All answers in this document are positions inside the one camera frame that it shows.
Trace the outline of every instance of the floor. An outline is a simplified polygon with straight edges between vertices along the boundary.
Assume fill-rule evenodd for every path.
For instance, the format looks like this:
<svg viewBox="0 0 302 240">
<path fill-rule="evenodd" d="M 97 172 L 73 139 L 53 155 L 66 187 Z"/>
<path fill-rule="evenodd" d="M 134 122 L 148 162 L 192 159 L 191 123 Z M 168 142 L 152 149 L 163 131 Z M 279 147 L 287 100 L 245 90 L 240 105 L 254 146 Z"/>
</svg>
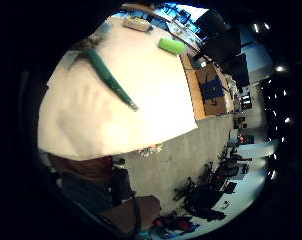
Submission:
<svg viewBox="0 0 302 240">
<path fill-rule="evenodd" d="M 182 187 L 188 176 L 197 181 L 205 163 L 218 163 L 217 156 L 232 127 L 231 114 L 207 118 L 198 122 L 198 129 L 165 142 L 158 154 L 143 157 L 134 151 L 114 158 L 126 160 L 124 167 L 137 196 L 156 196 L 161 202 L 161 214 L 167 214 L 181 204 L 173 201 L 173 189 Z"/>
</svg>

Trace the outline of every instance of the desk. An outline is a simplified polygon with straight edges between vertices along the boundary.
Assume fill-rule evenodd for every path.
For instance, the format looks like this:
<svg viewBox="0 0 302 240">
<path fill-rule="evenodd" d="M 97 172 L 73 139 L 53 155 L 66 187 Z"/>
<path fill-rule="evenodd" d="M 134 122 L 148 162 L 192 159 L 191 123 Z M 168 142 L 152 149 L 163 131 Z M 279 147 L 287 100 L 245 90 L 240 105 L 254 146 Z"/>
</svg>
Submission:
<svg viewBox="0 0 302 240">
<path fill-rule="evenodd" d="M 191 30 L 187 32 L 187 30 L 184 30 L 181 26 L 177 25 L 177 23 L 173 22 L 167 22 L 167 26 L 173 37 L 187 44 L 196 53 L 200 52 L 200 48 L 197 44 L 199 39 L 195 36 L 195 34 L 191 33 Z"/>
<path fill-rule="evenodd" d="M 166 14 L 162 9 L 152 9 L 148 6 L 144 6 L 137 3 L 125 3 L 120 7 L 120 9 L 128 11 L 141 11 L 166 22 L 172 21 L 172 17 Z"/>
<path fill-rule="evenodd" d="M 158 47 L 159 39 L 170 34 L 157 27 L 136 31 L 122 21 L 106 20 L 109 30 L 96 50 L 139 110 L 120 101 L 86 59 L 68 51 L 40 107 L 41 150 L 86 160 L 134 151 L 197 128 L 180 58 Z"/>
</svg>

